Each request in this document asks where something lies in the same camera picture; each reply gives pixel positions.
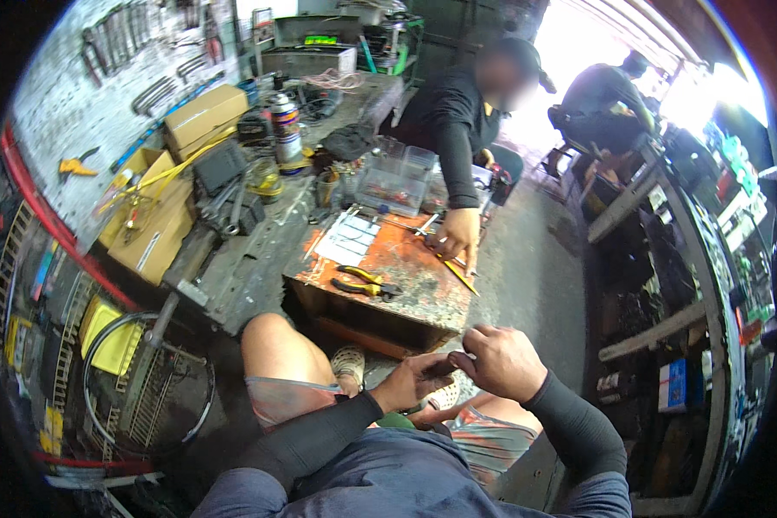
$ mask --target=yellow bin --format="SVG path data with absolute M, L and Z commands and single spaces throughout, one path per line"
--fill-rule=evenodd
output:
M 82 358 L 86 359 L 89 346 L 98 333 L 119 316 L 121 316 L 121 312 L 101 297 L 98 295 L 92 297 L 78 332 Z M 124 374 L 129 368 L 130 361 L 133 360 L 135 348 L 143 333 L 143 327 L 134 322 L 118 327 L 98 348 L 98 352 L 92 359 L 92 366 L 115 376 Z

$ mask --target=blue box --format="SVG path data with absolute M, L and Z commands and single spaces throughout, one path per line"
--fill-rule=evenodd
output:
M 242 81 L 236 88 L 244 90 L 244 93 L 248 96 L 248 106 L 256 106 L 259 104 L 259 91 L 256 88 L 255 79 Z
M 685 359 L 676 360 L 659 369 L 659 411 L 661 414 L 684 413 L 688 397 L 688 376 Z

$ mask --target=yellow cable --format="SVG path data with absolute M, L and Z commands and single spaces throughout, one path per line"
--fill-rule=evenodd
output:
M 153 203 L 153 205 L 155 205 L 155 202 L 158 202 L 158 198 L 159 198 L 159 196 L 161 195 L 161 192 L 162 192 L 162 191 L 164 191 L 164 187 L 166 187 L 166 186 L 167 186 L 167 184 L 169 184 L 169 183 L 170 183 L 170 182 L 171 182 L 171 181 L 172 181 L 174 178 L 176 178 L 176 177 L 179 175 L 179 173 L 180 173 L 180 172 L 184 171 L 184 170 L 185 170 L 185 168 L 186 168 L 186 167 L 187 167 L 187 166 L 188 166 L 188 165 L 189 165 L 189 164 L 190 164 L 192 161 L 196 160 L 196 159 L 197 159 L 198 157 L 200 157 L 200 156 L 201 156 L 201 155 L 202 155 L 204 152 L 207 152 L 208 150 L 210 150 L 210 149 L 214 148 L 215 146 L 217 146 L 218 144 L 220 144 L 220 143 L 221 143 L 221 142 L 223 142 L 224 140 L 227 140 L 227 139 L 228 139 L 228 137 L 230 137 L 230 135 L 232 135 L 232 134 L 233 134 L 233 133 L 235 133 L 235 132 L 236 132 L 236 127 L 235 127 L 235 126 L 231 126 L 230 128 L 228 128 L 228 129 L 226 129 L 226 130 L 222 131 L 221 133 L 219 133 L 218 135 L 216 135 L 215 137 L 213 137 L 211 140 L 208 140 L 208 143 L 207 143 L 207 144 L 206 144 L 204 147 L 202 147 L 201 149 L 199 149 L 198 151 L 196 151 L 195 153 L 193 153 L 192 155 L 190 155 L 190 157 L 189 157 L 189 158 L 187 158 L 187 160 L 184 160 L 184 161 L 183 161 L 182 163 L 180 163 L 179 165 L 177 165 L 177 166 L 175 166 L 175 167 L 173 167 L 173 168 L 171 168 L 171 169 L 167 169 L 166 171 L 164 171 L 164 172 L 162 172 L 161 174 L 159 174 L 159 175 L 155 176 L 154 178 L 150 178 L 150 179 L 149 179 L 149 180 L 147 180 L 147 181 L 142 181 L 142 182 L 139 182 L 139 183 L 138 183 L 138 185 L 132 186 L 132 187 L 130 187 L 129 189 L 126 189 L 124 192 L 119 192 L 117 195 L 115 195 L 115 196 L 113 197 L 113 199 L 112 199 L 112 200 L 110 200 L 110 201 L 109 201 L 109 202 L 107 202 L 107 203 L 106 203 L 106 204 L 105 204 L 103 207 L 101 207 L 101 208 L 98 210 L 98 213 L 100 214 L 101 212 L 104 212 L 104 211 L 105 211 L 106 209 L 108 209 L 108 208 L 109 208 L 109 207 L 110 207 L 110 206 L 111 206 L 111 205 L 112 205 L 112 204 L 113 204 L 113 203 L 114 203 L 114 202 L 115 202 L 115 201 L 116 201 L 118 198 L 124 197 L 124 196 L 126 196 L 127 194 L 130 194 L 130 193 L 132 193 L 132 192 L 135 192 L 135 191 L 141 191 L 143 188 L 151 186 L 151 185 L 152 185 L 152 184 L 154 184 L 156 181 L 159 181 L 159 180 L 162 180 L 162 179 L 165 179 L 165 178 L 166 178 L 166 181 L 165 181 L 165 182 L 164 182 L 164 183 L 161 185 L 161 187 L 159 187 L 159 188 L 158 188 L 158 192 L 156 192 L 156 193 L 155 193 L 155 196 L 153 197 L 153 202 L 152 202 L 152 203 Z

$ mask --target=person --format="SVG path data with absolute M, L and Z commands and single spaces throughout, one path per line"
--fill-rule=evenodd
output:
M 639 51 L 631 51 L 620 66 L 600 63 L 584 69 L 570 84 L 560 111 L 553 114 L 550 109 L 553 126 L 562 131 L 565 140 L 577 142 L 588 150 L 595 145 L 599 152 L 607 149 L 611 156 L 624 155 L 642 135 L 655 130 L 653 115 L 632 83 L 650 65 Z M 617 109 L 619 102 L 632 115 Z M 554 176 L 557 176 L 561 155 L 561 152 L 551 152 L 545 165 Z
M 397 126 L 390 126 L 389 117 L 380 128 L 384 135 L 440 155 L 449 211 L 436 236 L 436 241 L 445 238 L 437 251 L 448 260 L 466 250 L 467 275 L 474 274 L 480 232 L 472 163 L 491 167 L 497 162 L 512 186 L 518 181 L 524 169 L 521 157 L 492 142 L 500 119 L 519 107 L 539 82 L 549 79 L 535 47 L 505 38 L 481 49 L 473 65 L 435 74 L 411 98 Z
M 360 358 L 349 351 L 333 366 L 281 316 L 256 317 L 242 354 L 253 411 L 270 431 L 235 456 L 193 516 L 546 516 L 485 489 L 542 426 L 577 483 L 563 512 L 631 515 L 621 438 L 542 364 L 522 332 L 475 326 L 463 349 L 406 358 L 360 391 Z M 430 431 L 375 426 L 452 386 L 455 369 L 484 392 L 457 410 L 410 416 Z

